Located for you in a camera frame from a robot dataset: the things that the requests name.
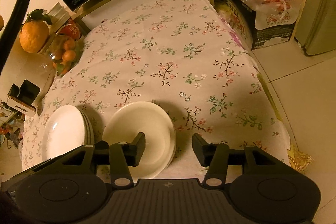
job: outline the black tube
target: black tube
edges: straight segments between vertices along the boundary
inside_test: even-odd
[[[13,47],[30,0],[16,0],[10,19],[0,37],[0,74]]]

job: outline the printed flower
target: printed flower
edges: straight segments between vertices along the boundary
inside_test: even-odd
[[[221,72],[218,73],[217,78],[221,78],[221,77],[223,77],[223,76],[224,76],[224,72],[221,71]]]
[[[205,124],[206,123],[206,120],[204,120],[203,118],[200,119],[200,121],[198,122],[198,124]]]

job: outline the stack of plates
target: stack of plates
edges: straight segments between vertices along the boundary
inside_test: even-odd
[[[86,114],[72,105],[56,110],[48,120],[42,139],[42,160],[52,159],[81,145],[94,144],[92,125]]]

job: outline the cardboard box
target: cardboard box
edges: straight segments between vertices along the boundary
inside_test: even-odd
[[[256,12],[241,0],[222,0],[233,13],[231,27],[252,50],[289,41],[300,11],[289,9],[282,20]]]

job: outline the tablecloth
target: tablecloth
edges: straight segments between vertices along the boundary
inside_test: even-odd
[[[193,133],[233,149],[257,146],[289,164],[288,133],[258,74],[208,0],[133,7],[87,35],[80,62],[55,79],[39,115],[25,121],[23,169],[42,161],[43,130],[59,107],[85,111],[97,142],[112,115],[135,101],[159,105],[176,128],[176,153],[160,178],[204,177],[191,148]]]

